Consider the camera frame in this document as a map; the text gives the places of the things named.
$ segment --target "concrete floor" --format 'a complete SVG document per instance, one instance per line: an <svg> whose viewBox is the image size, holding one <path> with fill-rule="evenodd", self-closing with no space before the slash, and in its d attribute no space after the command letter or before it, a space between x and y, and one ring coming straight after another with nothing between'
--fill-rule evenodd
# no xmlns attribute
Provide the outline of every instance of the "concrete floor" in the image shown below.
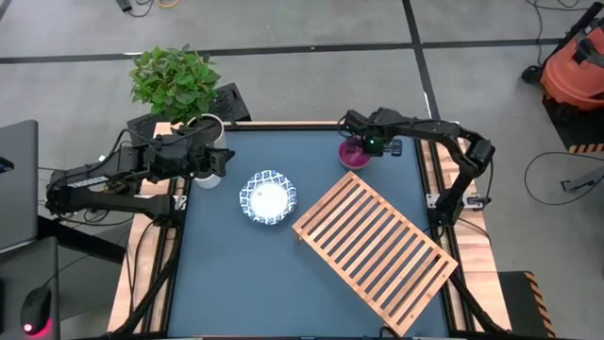
<svg viewBox="0 0 604 340"><path fill-rule="evenodd" d="M422 42L534 39L538 30L534 9L524 0L411 4ZM559 6L553 0L540 4ZM544 11L543 37L561 36L579 16ZM18 0L0 19L0 59L140 52L156 44L214 49L410 41L399 0L182 0L171 9L154 6L142 19L121 13L114 1ZM604 216L598 208L604 191L596 188L576 203L548 207L531 200L523 184L532 157L563 151L540 90L518 78L535 62L537 47L434 48L424 54L442 118L460 121L497 147L494 202L485 211L497 268L535 273L560 337L601 338ZM332 120L347 109L369 113L379 106L428 116L410 49L216 61L223 81L237 82L254 120ZM0 64L0 126L37 119L43 166L92 162L108 151L128 119L147 113L129 99L130 68L127 60ZM595 166L568 157L542 159L529 173L529 185L539 197L564 200L558 181ZM41 179L47 178L42 172ZM478 188L484 193L486 178ZM103 235L117 240L124 231L127 226ZM75 256L63 251L61 263ZM95 260L80 264L60 276L61 315L68 317L61 323L64 339L105 330L120 270ZM86 279L92 275L81 275L83 269L103 279ZM89 282L76 283L82 278Z"/></svg>

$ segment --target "potted plant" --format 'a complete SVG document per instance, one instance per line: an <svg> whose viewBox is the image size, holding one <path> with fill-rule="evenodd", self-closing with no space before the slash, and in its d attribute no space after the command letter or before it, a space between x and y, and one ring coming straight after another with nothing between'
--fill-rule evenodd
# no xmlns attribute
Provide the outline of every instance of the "potted plant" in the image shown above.
<svg viewBox="0 0 604 340"><path fill-rule="evenodd" d="M173 125L203 128L208 145L227 147L222 121L208 113L218 96L214 88L220 76L210 68L215 63L210 56L199 58L188 49L188 44L180 50L156 46L134 60L136 68L129 73L134 80L132 101L150 103L152 114L162 115Z"/></svg>

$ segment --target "plant pot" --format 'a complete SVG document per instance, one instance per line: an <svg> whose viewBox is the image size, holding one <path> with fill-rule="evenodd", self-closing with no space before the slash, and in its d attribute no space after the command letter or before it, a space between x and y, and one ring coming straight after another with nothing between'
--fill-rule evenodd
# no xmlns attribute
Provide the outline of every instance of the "plant pot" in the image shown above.
<svg viewBox="0 0 604 340"><path fill-rule="evenodd" d="M218 122L219 128L220 128L219 130L212 129L212 131L209 131L209 133L207 135L209 138L207 141L207 145L209 147L214 147L214 148L227 148L227 138L225 136L225 125L223 124L223 121L220 118L218 118L217 116L210 114L210 113L204 113L201 115L201 122L197 118L193 118L192 120L190 120L187 123L187 126L190 128L193 128L200 124L204 124L206 121ZM204 189L211 189L211 188L215 187L216 185L218 185L220 183L221 179L222 178L220 178L214 174L210 174L206 178L195 178L194 180L195 180L195 183L197 183L197 185L199 185L200 187L202 187Z"/></svg>

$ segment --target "orange vacuum cleaner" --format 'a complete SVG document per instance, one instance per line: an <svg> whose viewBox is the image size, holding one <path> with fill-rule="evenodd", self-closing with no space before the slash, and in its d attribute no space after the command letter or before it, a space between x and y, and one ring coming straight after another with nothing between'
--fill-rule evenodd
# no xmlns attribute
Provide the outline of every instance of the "orange vacuum cleaner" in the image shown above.
<svg viewBox="0 0 604 340"><path fill-rule="evenodd" d="M527 83L541 83L543 102L555 123L584 114L604 113L604 18L594 2L541 66L522 73Z"/></svg>

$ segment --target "patterned bowl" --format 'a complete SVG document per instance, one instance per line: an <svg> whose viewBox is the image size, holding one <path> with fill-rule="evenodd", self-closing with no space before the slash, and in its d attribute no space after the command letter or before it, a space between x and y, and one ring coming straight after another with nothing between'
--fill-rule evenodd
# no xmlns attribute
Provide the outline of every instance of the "patterned bowl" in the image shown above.
<svg viewBox="0 0 604 340"><path fill-rule="evenodd" d="M279 223L295 209L294 185L275 170L260 171L239 192L239 203L253 221L265 225Z"/></svg>

